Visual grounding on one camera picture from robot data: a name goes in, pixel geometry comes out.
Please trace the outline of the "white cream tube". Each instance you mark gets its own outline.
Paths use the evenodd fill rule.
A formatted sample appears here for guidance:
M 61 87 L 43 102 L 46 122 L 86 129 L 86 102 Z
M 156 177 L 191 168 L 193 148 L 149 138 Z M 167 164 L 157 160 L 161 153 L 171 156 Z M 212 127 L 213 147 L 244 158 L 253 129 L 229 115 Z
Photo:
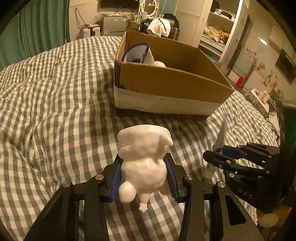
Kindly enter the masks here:
M 213 152 L 222 154 L 223 148 L 225 145 L 226 129 L 227 129 L 227 123 L 226 123 L 226 120 L 224 119 L 222 121 L 221 130 L 218 134 L 217 140 L 213 145 L 213 148 L 212 148 Z M 215 167 L 211 163 L 207 163 L 206 169 L 203 172 L 202 176 L 207 183 L 210 183 L 210 181 L 216 175 L 216 173 L 219 173 L 218 167 Z

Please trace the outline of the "white glossy figurine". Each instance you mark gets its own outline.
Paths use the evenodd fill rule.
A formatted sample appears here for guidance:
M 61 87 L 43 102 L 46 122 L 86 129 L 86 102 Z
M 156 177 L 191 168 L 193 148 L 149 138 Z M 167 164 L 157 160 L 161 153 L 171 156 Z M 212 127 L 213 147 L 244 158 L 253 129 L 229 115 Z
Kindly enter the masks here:
M 138 210 L 144 213 L 152 193 L 170 194 L 164 157 L 174 144 L 171 133 L 162 126 L 136 125 L 122 129 L 117 138 L 122 144 L 118 155 L 123 160 L 119 200 L 130 203 L 138 196 Z

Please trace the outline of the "white hair dryer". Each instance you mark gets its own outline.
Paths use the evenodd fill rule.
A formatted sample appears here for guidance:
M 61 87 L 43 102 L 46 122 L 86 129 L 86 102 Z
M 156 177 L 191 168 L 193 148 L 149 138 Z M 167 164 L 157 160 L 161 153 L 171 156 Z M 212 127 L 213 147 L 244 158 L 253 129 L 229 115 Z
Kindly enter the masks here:
M 166 65 L 161 61 L 154 61 L 154 66 L 166 68 Z

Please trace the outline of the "red bottle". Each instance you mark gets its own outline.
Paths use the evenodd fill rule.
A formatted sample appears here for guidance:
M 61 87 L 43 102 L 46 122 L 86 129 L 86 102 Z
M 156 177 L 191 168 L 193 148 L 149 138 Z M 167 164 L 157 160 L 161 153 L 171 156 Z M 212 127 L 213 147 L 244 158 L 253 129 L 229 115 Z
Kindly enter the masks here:
M 235 86 L 236 86 L 236 87 L 241 87 L 241 86 L 243 85 L 244 82 L 245 82 L 245 77 L 240 76 L 240 77 L 238 78 L 238 80 L 236 81 Z

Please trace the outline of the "brown cardboard box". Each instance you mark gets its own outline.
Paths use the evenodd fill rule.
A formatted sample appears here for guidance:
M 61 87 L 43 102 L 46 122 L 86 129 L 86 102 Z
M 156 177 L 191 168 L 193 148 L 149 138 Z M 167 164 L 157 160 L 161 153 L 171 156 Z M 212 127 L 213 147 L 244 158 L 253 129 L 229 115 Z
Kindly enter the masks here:
M 154 65 L 122 62 L 126 50 L 147 43 Z M 114 102 L 121 110 L 210 116 L 234 92 L 226 77 L 198 48 L 168 38 L 125 32 L 114 62 Z

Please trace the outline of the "grey checkered bed cover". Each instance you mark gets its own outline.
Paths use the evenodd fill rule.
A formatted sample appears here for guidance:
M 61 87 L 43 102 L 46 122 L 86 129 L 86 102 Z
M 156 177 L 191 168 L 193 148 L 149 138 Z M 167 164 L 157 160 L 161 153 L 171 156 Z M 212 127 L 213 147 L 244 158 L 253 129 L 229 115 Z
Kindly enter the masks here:
M 25 238 L 63 182 L 85 182 L 114 161 L 123 128 L 167 128 L 173 159 L 197 178 L 223 123 L 229 146 L 277 145 L 269 123 L 239 92 L 205 120 L 116 115 L 113 69 L 120 41 L 76 40 L 1 71 L 1 221 L 13 239 Z

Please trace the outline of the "white open wardrobe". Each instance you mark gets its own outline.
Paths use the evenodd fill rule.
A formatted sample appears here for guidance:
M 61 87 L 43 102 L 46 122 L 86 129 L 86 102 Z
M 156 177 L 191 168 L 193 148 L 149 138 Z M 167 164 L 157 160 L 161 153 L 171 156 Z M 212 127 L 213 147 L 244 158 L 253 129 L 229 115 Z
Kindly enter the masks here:
M 248 9 L 246 1 L 177 1 L 178 41 L 205 50 L 219 63 L 234 53 Z

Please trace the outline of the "white towel on chair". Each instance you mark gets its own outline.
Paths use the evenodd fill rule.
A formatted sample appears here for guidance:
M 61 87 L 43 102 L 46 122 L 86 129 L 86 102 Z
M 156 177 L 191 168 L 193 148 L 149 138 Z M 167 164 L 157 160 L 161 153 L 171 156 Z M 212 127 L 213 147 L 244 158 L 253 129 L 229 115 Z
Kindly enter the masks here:
M 163 18 L 155 18 L 147 27 L 147 33 L 153 36 L 168 37 L 171 31 L 171 24 Z

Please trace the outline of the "teal window curtain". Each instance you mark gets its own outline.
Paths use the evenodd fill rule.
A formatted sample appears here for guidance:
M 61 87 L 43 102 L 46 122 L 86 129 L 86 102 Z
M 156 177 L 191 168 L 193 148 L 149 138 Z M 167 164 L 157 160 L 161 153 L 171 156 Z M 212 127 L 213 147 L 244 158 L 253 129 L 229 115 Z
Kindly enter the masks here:
M 158 0 L 159 3 L 159 15 L 163 14 L 175 14 L 178 0 Z

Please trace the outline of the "white oval vanity mirror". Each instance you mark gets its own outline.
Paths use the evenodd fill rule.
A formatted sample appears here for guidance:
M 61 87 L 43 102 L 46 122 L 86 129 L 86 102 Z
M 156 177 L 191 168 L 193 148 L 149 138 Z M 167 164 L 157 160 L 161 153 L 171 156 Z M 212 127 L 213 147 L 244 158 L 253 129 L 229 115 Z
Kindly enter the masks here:
M 138 17 L 140 18 L 154 18 L 159 10 L 159 3 L 157 0 L 140 0 L 138 8 Z

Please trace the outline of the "grey mini fridge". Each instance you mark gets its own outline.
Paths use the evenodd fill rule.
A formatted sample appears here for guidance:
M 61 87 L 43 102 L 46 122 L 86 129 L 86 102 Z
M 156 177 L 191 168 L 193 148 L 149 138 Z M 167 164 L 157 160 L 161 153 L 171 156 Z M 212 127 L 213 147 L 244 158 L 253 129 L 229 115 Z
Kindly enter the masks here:
M 126 31 L 126 18 L 123 16 L 105 16 L 101 21 L 102 36 L 122 37 Z

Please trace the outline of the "white suitcase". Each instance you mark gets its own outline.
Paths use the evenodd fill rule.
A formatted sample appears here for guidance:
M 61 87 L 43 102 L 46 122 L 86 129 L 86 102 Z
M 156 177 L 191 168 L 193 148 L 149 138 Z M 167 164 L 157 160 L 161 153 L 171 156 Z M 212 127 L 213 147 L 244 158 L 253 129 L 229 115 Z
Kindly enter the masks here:
M 92 36 L 100 36 L 100 25 L 98 24 L 85 24 L 82 26 L 81 37 L 88 38 Z

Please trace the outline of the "green curtain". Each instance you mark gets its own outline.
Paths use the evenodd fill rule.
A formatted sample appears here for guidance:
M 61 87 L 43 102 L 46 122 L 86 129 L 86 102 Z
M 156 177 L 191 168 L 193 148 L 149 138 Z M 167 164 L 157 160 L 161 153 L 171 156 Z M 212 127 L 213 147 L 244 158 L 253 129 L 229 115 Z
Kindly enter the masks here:
M 1 33 L 1 70 L 70 41 L 69 1 L 29 1 Z

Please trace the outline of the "black wall television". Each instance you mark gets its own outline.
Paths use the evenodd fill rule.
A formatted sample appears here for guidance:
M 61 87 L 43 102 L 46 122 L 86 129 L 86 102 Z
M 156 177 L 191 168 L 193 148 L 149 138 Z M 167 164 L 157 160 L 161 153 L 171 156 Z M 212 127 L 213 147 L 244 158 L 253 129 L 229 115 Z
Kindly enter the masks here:
M 101 8 L 123 8 L 136 9 L 139 6 L 138 0 L 101 0 Z

